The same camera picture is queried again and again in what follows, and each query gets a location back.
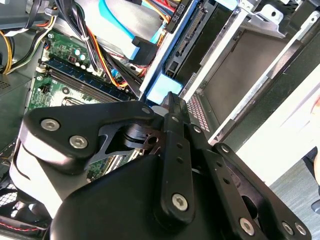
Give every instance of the connector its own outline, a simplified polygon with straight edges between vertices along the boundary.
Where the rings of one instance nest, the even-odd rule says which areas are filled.
[[[129,63],[140,66],[149,65],[156,56],[158,46],[139,36],[134,37],[134,39],[132,40],[132,44],[138,47],[139,50],[134,56],[134,59],[129,60]]]

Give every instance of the capacitor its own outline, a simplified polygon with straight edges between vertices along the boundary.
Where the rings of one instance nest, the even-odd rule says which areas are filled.
[[[86,60],[86,56],[83,55],[83,54],[81,54],[81,55],[80,55],[80,59],[81,59],[82,61],[84,61],[84,60]]]
[[[87,68],[89,68],[89,64],[85,63],[85,64],[81,65],[81,68],[83,70],[86,70]]]
[[[79,56],[79,55],[81,54],[80,49],[76,49],[76,50],[74,51],[74,54],[75,54],[76,56]]]
[[[83,64],[84,64],[83,61],[78,61],[78,62],[75,63],[75,65],[76,65],[77,67],[80,67],[80,66],[83,65]]]

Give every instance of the cable bundle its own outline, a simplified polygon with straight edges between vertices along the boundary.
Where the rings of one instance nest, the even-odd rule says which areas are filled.
[[[85,13],[80,5],[74,0],[54,0],[59,11],[72,30],[81,38],[86,45],[92,67],[99,71],[97,59],[111,82],[119,88],[129,86],[137,95],[140,95],[139,87],[142,80],[137,77],[130,69],[124,67],[118,60],[114,59],[111,53],[107,52],[97,41],[86,26]],[[111,74],[111,68],[114,68],[122,77],[122,82],[118,82]]]

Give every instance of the screw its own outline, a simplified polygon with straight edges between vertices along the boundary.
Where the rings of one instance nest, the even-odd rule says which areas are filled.
[[[294,223],[296,229],[298,229],[299,233],[301,233],[302,235],[307,235],[306,230],[299,224],[299,223]]]
[[[240,218],[240,226],[248,235],[253,236],[255,234],[255,229],[252,226],[251,222],[248,219],[242,217]]]
[[[284,227],[284,229],[287,231],[288,234],[290,235],[294,234],[294,231],[292,230],[292,228],[285,221],[282,222],[282,226]]]
[[[150,113],[150,110],[146,107],[143,107],[142,108],[142,111],[145,112],[146,114],[149,114]]]
[[[83,136],[79,135],[70,137],[69,143],[75,149],[84,149],[88,146],[88,141]]]
[[[193,129],[197,132],[197,133],[201,133],[201,129],[198,126],[194,126]]]
[[[186,211],[188,209],[187,199],[179,193],[175,193],[172,196],[172,203],[180,211]]]
[[[54,119],[44,119],[41,121],[41,127],[47,131],[56,131],[60,128],[60,124]]]
[[[226,152],[226,153],[228,153],[229,152],[229,149],[226,147],[226,146],[221,146],[221,148],[222,148],[222,150],[224,151],[224,152]]]
[[[175,116],[172,116],[172,119],[175,120],[177,123],[179,122],[178,118],[176,118]]]

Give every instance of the metal bracket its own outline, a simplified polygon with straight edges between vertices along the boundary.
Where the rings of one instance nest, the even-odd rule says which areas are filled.
[[[251,12],[250,15],[251,19],[241,25],[243,28],[277,38],[286,36],[279,31],[284,14],[271,4],[266,4],[261,11]]]
[[[169,113],[164,116],[165,145],[159,151],[162,168],[154,214],[164,228],[177,230],[194,219],[195,200],[190,145],[184,137],[180,99],[169,92],[166,100]]]

